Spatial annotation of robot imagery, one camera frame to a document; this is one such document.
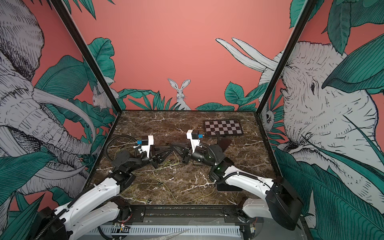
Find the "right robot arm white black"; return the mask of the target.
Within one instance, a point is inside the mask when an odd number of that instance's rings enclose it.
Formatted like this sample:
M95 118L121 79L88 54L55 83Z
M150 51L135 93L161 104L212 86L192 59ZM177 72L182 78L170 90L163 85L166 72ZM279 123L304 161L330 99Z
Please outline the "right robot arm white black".
M225 155L229 145L200 143L193 147L191 144L174 143L172 148L185 163L197 161L209 166L209 178L218 188L244 190L258 197L256 200L248 198L239 205L241 220L269 218L293 231L304 206L297 191L283 177L264 178L237 168Z

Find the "white vented strip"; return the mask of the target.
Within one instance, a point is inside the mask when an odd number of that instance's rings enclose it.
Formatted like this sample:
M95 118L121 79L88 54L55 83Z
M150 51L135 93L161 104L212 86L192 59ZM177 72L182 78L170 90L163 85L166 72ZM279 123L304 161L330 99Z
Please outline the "white vented strip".
M127 228L115 228L109 225L101 226L102 232L113 236L165 236L181 232L183 236L214 236L214 237L233 237L242 236L238 226L147 226L133 225Z

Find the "right black corner post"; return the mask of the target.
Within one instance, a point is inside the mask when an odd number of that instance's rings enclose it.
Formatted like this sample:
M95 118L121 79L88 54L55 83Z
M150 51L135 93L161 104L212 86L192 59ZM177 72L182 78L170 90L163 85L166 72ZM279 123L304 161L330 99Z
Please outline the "right black corner post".
M281 74L295 48L295 45L296 43L298 42L302 32L303 32L303 29L305 27L305 25L307 24L307 21L312 13L312 11L314 10L316 4L317 4L318 1L315 1L315 0L309 0L309 1L306 1L305 2L305 5L301 11L301 14L300 14L300 17L294 27L294 30L291 34L291 37L283 51L283 54L281 56L281 59L280 61L278 62L278 66L276 68L276 70L274 70L274 74L272 76L272 79L266 89L266 92L262 98L262 101L256 111L256 116L257 117L260 117L261 116L261 113L262 113L262 110L264 109L267 101L268 101L268 98L269 96L271 95L277 81L280 79L281 77Z

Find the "black white chessboard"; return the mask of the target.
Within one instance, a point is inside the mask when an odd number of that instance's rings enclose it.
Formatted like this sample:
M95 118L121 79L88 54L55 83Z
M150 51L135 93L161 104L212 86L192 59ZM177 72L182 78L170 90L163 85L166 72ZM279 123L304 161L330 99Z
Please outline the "black white chessboard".
M239 120L207 120L204 121L205 136L232 137L244 134Z

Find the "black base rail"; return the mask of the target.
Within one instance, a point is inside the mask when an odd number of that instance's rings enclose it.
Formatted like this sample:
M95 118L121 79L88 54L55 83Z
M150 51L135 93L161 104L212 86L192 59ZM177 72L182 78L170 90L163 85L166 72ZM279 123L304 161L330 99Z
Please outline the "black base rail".
M219 218L225 223L261 224L264 218L249 218L235 205L131 205L127 224L142 223L149 218Z

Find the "black smartphone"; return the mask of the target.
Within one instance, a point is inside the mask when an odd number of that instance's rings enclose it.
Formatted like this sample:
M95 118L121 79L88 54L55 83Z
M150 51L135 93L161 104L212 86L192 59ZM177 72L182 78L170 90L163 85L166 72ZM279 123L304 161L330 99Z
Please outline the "black smartphone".
M216 187L219 192L241 192L243 190L242 188L228 185L226 183L216 184Z

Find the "blue edged smartphone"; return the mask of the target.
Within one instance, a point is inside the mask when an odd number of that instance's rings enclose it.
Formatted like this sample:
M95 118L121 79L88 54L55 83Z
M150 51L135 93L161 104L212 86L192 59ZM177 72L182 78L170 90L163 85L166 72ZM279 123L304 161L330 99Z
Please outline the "blue edged smartphone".
M217 145L222 149L223 152L226 151L226 149L231 145L232 140L226 137L221 138Z

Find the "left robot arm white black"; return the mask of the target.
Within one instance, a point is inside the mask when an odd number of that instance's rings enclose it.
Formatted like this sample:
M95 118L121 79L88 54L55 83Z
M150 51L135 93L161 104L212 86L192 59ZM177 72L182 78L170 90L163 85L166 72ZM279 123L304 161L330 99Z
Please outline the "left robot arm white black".
M133 172L147 165L157 168L172 152L156 147L153 136L134 142L134 153L123 149L112 160L114 171L100 183L80 192L72 201L42 210L32 224L28 240L77 240L101 225L115 221L122 227L133 216L129 202L120 194L135 180Z

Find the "left black corner post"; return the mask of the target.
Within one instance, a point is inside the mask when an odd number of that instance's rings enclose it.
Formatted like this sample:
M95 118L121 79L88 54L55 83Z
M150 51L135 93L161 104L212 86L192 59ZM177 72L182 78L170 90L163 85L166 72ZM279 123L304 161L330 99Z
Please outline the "left black corner post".
M104 75L102 71L100 70L95 58L90 52L90 49L88 45L85 43L84 38L82 37L81 33L79 32L79 29L77 28L76 24L74 23L72 17L70 16L69 11L67 10L65 4L63 1L59 0L52 0L50 1L58 13L59 17L61 18L62 22L66 26L68 32L70 33L72 39L76 43L77 47L79 48L80 52L82 53L83 57L85 58L87 64L89 65L91 72L95 75L96 79L102 86L103 90L105 91L107 97L111 101L113 107L118 113L118 116L122 113L122 109L120 108L116 98L114 97L109 85L107 84Z

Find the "black corner post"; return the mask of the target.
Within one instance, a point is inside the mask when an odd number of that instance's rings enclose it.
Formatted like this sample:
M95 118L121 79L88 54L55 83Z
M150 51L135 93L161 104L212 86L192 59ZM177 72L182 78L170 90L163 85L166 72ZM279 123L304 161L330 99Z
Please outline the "black corner post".
M67 10L65 4L63 1L59 0L52 0L50 1L58 13L59 17L61 18L62 22L66 26L68 32L70 33L72 39L76 43L77 47L79 48L80 52L82 53L83 57L85 58L87 64L89 65L91 72L95 75L96 79L102 86L103 90L105 91L107 97L111 101L113 107L118 113L118 116L122 113L122 109L120 108L116 98L114 97L109 85L107 84L104 75L102 71L100 70L95 58L90 52L90 49L88 45L85 43L84 38L82 37L81 33L79 32L79 29L77 28L76 24L74 23L72 17L70 16L69 11Z
M280 79L281 77L281 74L295 48L295 45L296 43L298 42L302 32L303 32L303 29L305 27L305 25L307 24L307 21L312 13L312 11L314 10L316 4L317 4L318 1L315 1L315 0L309 0L309 1L306 1L305 2L305 5L301 11L301 14L300 14L300 17L294 27L294 30L291 34L291 37L283 51L283 54L281 56L281 59L280 61L278 62L278 66L276 68L276 70L274 70L274 74L272 76L272 79L266 89L266 92L262 98L262 101L256 111L256 116L257 117L260 117L261 116L261 113L262 113L262 110L264 109L267 101L268 101L268 98L269 96L271 95L277 81Z

